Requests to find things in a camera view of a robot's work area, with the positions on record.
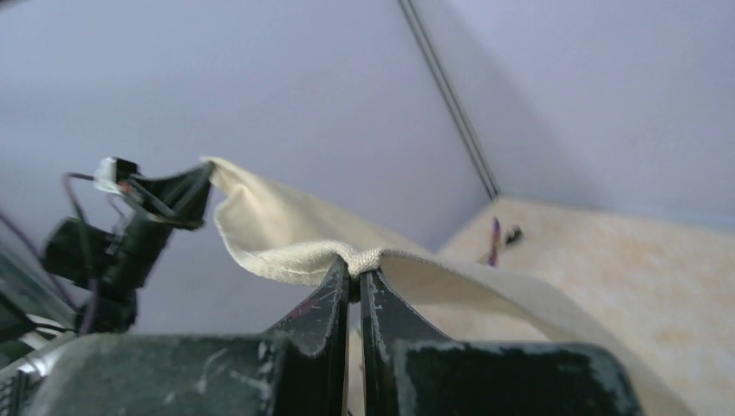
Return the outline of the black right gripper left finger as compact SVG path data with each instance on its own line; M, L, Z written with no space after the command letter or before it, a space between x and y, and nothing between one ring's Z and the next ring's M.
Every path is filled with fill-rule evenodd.
M350 276L260 334L86 335L64 345L22 415L343 415Z

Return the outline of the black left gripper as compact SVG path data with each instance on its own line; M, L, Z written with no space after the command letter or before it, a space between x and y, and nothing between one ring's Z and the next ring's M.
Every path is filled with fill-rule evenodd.
M132 217L116 231L91 225L78 198L69 198L73 215L47 239L42 268L90 292L75 308L76 333L120 333L134 325L138 290L167 246L172 228L197 230L205 225L213 172L212 162L202 162L164 178L132 174L126 192Z

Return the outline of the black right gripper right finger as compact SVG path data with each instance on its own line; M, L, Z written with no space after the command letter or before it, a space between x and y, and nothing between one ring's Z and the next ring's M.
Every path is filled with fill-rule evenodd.
M577 342L460 341L381 270L360 277L367 415L642 415L621 363Z

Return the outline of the cream cloth napkin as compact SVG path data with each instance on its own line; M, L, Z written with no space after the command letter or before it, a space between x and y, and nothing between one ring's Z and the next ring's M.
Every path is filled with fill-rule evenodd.
M625 343L549 283L479 263L453 261L306 192L213 158L211 182L224 195L215 222L231 257L250 273L317 286L342 259L351 277L382 270L413 306L446 306L482 318L507 315L552 341L589 342L614 354L644 411L688 415L690 407Z

